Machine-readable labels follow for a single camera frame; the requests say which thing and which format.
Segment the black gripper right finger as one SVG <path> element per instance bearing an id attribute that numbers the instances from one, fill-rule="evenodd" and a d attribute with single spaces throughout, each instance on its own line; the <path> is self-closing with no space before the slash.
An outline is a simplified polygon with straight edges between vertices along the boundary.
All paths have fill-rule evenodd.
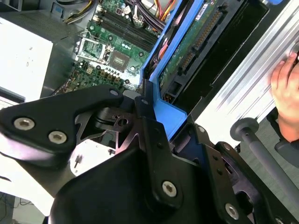
<path id="1" fill-rule="evenodd" d="M 230 145 L 213 145 L 192 118 L 186 133 L 186 223 L 297 223 Z"/>

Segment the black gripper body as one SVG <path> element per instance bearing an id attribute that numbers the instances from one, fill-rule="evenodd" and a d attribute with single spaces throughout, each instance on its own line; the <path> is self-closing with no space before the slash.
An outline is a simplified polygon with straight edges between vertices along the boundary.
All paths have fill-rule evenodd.
<path id="1" fill-rule="evenodd" d="M 143 151 L 130 149 L 65 184 L 51 208 L 50 224 L 221 224 L 199 165 L 202 146 L 191 161 L 174 158 L 183 190 L 179 209 L 160 205 L 150 191 Z"/>

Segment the person bare hand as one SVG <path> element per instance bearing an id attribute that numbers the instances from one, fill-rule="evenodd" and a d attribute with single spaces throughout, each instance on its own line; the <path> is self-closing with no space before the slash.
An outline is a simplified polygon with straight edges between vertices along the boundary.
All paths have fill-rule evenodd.
<path id="1" fill-rule="evenodd" d="M 278 125 L 288 142 L 299 139 L 299 63 L 292 52 L 271 76 L 271 93 L 278 111 Z"/>

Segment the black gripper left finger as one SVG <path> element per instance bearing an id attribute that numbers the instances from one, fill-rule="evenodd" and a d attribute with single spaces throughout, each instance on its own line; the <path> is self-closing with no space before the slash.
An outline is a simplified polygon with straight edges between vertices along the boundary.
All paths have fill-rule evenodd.
<path id="1" fill-rule="evenodd" d="M 84 140 L 113 131 L 115 156 L 130 149 L 143 151 L 152 197 L 160 205 L 179 208 L 181 187 L 171 169 L 164 127 L 154 113 L 153 84 L 144 81 L 142 87 L 135 99 L 103 84 L 3 109 L 0 132 L 9 145 L 1 153 L 38 167 L 58 168 Z"/>

